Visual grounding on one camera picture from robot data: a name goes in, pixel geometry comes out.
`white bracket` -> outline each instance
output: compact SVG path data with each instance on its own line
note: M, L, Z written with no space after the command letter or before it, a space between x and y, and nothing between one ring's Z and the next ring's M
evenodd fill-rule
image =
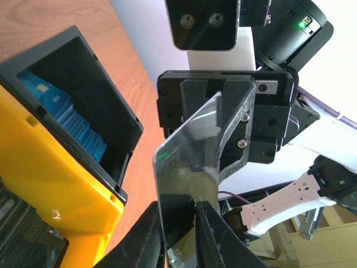
M283 189L253 204L242 206L240 213L247 233L265 234L273 226L312 209L336 204L318 194L320 186L312 175L304 173Z

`transparent plastic sheet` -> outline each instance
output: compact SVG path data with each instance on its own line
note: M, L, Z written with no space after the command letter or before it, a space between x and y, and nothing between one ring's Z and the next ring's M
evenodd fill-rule
M159 199L163 194L190 195L195 202L207 200L219 210L220 96L217 92L156 151L154 167ZM167 250L172 267L196 267L195 229Z

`wire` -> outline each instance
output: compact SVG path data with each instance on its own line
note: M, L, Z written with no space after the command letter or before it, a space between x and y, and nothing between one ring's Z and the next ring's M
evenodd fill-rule
M340 113L332 109L330 106L328 106L326 103L320 101L317 99L315 96L304 90L301 86L298 87L298 90L302 96L307 98L308 100L312 101L314 104L319 106L320 108L324 109L328 114L332 115L333 117L337 118L340 116ZM351 119L342 116L340 119L341 122L344 122L346 125L350 126L351 128L357 130L357 123L352 121Z
M245 204L251 204L251 202L249 202L248 200L246 200L245 198L241 197L240 195L228 192L228 191L218 191L219 194L229 194L232 197L235 197L237 199L239 199L240 201L243 201Z

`screw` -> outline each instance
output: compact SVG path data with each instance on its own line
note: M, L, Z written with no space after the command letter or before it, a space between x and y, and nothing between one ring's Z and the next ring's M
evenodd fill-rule
M272 22L272 15L267 15L266 17L266 24L270 24Z
M158 89L158 94L162 97L166 97L168 95L168 92L165 88L159 88Z
M237 142L237 145L238 145L238 148L244 149L244 148L246 148L246 146L247 146L247 142L246 142L245 140L239 140L239 141Z
M224 21L224 17L222 14L219 13L214 13L211 17L210 17L210 25L213 28L219 28L220 26L222 26Z
M245 113L244 115L243 115L243 117L241 118L241 122L247 122L247 121L249 121L249 119L250 119L250 116L249 116L249 114L248 113Z
M195 24L195 19L190 14L184 14L180 19L182 28L189 30Z
M267 91L267 89L268 89L267 85L264 85L264 84L261 84L261 85L258 87L258 90L259 90L260 92L265 92L265 91Z
M241 241L243 242L243 244L245 244L246 247L249 247L250 241L248 238L243 238Z
M268 157L273 157L274 156L274 151L271 150L271 149L267 149L263 153L264 153L265 156L268 156Z

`plastic box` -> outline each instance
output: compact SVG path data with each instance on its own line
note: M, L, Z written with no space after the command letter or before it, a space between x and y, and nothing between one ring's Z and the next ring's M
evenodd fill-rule
M71 96L108 145L97 163L17 78L29 70ZM76 27L0 64L0 176L69 240L61 267L92 267L127 201L123 176L143 127Z

